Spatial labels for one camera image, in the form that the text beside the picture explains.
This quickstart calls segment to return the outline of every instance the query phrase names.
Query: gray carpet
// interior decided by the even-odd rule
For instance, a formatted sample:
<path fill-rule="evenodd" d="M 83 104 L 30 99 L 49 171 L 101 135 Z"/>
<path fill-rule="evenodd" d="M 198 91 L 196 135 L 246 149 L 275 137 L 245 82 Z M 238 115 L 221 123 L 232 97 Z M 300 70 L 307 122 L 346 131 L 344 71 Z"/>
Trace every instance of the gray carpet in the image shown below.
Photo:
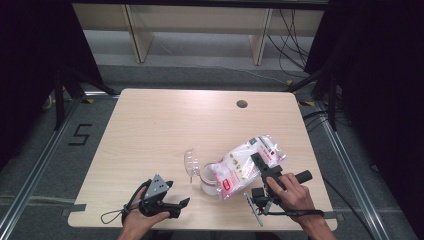
<path fill-rule="evenodd" d="M 166 68 L 166 67 L 119 67 L 100 66 L 105 83 L 116 90 L 124 88 L 167 88 L 167 89 L 214 89 L 247 91 L 282 91 L 284 83 L 291 79 L 295 82 L 301 78 L 287 76 L 281 71 L 255 71 L 255 74 L 272 79 L 260 78 L 245 72 L 228 69 L 211 68 Z M 313 85 L 299 90 L 299 100 L 310 100 Z M 87 90 L 95 90 L 84 85 Z M 117 99 L 95 98 L 92 104 L 81 103 L 70 119 L 61 142 L 53 155 L 42 179 L 33 193 L 29 205 L 18 221 L 10 239 L 116 239 L 119 229 L 83 229 L 68 226 L 62 210 L 68 209 L 69 202 L 76 198 L 84 181 L 91 160 L 95 154 L 104 129 L 113 111 Z M 300 107 L 302 115 L 314 112 L 315 107 Z M 40 115 L 22 153 L 12 159 L 0 173 L 0 213 L 7 211 L 10 198 L 18 193 L 31 171 L 43 146 L 47 143 L 54 127 L 54 108 Z M 372 171 L 366 150 L 349 126 L 345 114 L 337 113 L 338 134 L 354 162 L 373 203 L 377 207 L 385 228 L 392 239 L 416 239 L 396 201 L 390 194 L 378 172 Z M 69 143 L 81 142 L 73 136 L 79 124 L 92 124 L 83 127 L 80 133 L 90 137 L 83 146 L 70 146 Z M 328 140 L 321 119 L 307 119 L 310 140 L 315 151 L 322 175 L 328 179 L 344 198 L 363 218 L 349 182 L 340 166 L 335 151 Z M 340 214 L 339 226 L 335 230 L 338 239 L 370 239 L 365 228 L 360 224 L 346 203 L 336 192 L 327 186 L 333 208 Z M 55 203 L 46 203 L 46 198 L 54 198 Z M 302 232 L 277 233 L 281 239 L 305 239 Z"/>

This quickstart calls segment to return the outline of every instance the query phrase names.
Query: person's left hand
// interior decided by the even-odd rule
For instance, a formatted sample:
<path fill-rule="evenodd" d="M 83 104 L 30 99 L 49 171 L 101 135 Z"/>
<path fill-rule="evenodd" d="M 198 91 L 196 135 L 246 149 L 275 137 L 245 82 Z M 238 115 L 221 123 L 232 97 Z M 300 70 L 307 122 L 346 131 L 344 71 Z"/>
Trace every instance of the person's left hand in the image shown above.
<path fill-rule="evenodd" d="M 146 190 L 143 187 L 135 199 L 140 199 L 141 194 Z M 169 217 L 169 212 L 161 212 L 151 217 L 146 217 L 138 208 L 131 210 L 125 218 L 124 225 L 119 235 L 119 240 L 140 240 L 147 231 L 156 223 L 161 222 Z"/>

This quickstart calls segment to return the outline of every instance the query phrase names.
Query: wooden table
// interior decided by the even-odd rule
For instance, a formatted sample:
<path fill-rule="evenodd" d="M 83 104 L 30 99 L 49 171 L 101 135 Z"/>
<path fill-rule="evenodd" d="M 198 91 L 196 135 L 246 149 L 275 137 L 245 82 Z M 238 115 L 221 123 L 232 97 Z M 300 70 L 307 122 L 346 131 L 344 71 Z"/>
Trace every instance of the wooden table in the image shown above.
<path fill-rule="evenodd" d="M 246 108 L 237 106 L 239 100 Z M 223 201 L 206 195 L 200 179 L 190 178 L 184 153 L 195 148 L 203 163 L 220 160 L 252 137 L 269 134 L 287 155 L 283 173 L 309 170 L 306 182 L 317 209 L 332 211 L 320 170 L 296 99 L 291 93 L 126 89 L 110 118 L 75 204 L 85 211 L 72 212 L 73 227 L 121 227 L 120 219 L 105 225 L 103 213 L 122 209 L 137 187 L 155 173 L 174 181 L 164 201 L 190 203 L 178 219 L 167 219 L 156 229 L 188 230 L 301 230 L 285 216 L 262 216 L 260 227 L 244 191 Z M 260 178 L 245 188 L 263 186 Z M 271 211 L 280 211 L 273 206 Z M 327 220 L 331 229 L 336 219 Z"/>

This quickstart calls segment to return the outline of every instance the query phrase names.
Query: white plastic bag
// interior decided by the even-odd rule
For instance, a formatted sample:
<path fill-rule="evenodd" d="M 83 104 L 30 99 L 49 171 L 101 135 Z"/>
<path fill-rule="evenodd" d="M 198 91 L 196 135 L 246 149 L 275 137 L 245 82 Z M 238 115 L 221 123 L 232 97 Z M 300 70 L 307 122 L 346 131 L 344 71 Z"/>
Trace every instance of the white plastic bag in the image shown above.
<path fill-rule="evenodd" d="M 259 153 L 270 168 L 279 164 L 285 155 L 270 136 L 254 137 L 227 153 L 212 166 L 218 191 L 223 200 L 239 192 L 260 176 L 251 155 Z"/>

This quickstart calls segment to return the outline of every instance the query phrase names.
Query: metal rod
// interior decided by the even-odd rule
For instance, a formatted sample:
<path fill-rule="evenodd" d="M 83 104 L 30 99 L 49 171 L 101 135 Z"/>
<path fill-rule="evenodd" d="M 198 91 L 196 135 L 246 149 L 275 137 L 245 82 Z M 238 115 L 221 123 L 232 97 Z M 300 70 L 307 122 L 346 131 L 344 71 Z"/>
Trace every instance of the metal rod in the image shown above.
<path fill-rule="evenodd" d="M 15 227 L 20 216 L 22 215 L 22 212 L 24 211 L 31 194 L 34 192 L 35 187 L 37 186 L 45 169 L 47 168 L 50 159 L 53 156 L 59 144 L 59 141 L 68 126 L 70 117 L 78 108 L 79 103 L 80 99 L 71 101 L 66 113 L 67 117 L 64 119 L 63 124 L 60 126 L 59 129 L 54 130 L 49 142 L 47 143 L 40 157 L 38 158 L 37 163 L 29 174 L 27 180 L 25 181 L 19 193 L 16 195 L 7 213 L 2 218 L 0 222 L 0 239 L 6 240 L 12 233 L 13 228 Z"/>
<path fill-rule="evenodd" d="M 317 101 L 316 103 L 319 110 L 325 109 L 321 101 Z M 383 226 L 380 215 L 378 214 L 374 204 L 368 196 L 368 193 L 364 185 L 362 184 L 362 181 L 359 178 L 359 175 L 356 172 L 355 167 L 353 166 L 349 155 L 347 154 L 337 134 L 337 131 L 333 131 L 332 127 L 329 123 L 327 123 L 327 121 L 325 121 L 323 124 L 327 132 L 328 138 L 330 139 L 330 142 L 333 145 L 334 150 L 336 151 L 336 154 L 338 156 L 342 169 L 345 172 L 347 180 L 350 186 L 352 187 L 353 193 L 355 194 L 359 206 L 361 207 L 364 213 L 365 219 L 367 220 L 368 225 L 370 226 L 372 234 L 374 235 L 375 239 L 390 239 L 386 229 Z"/>

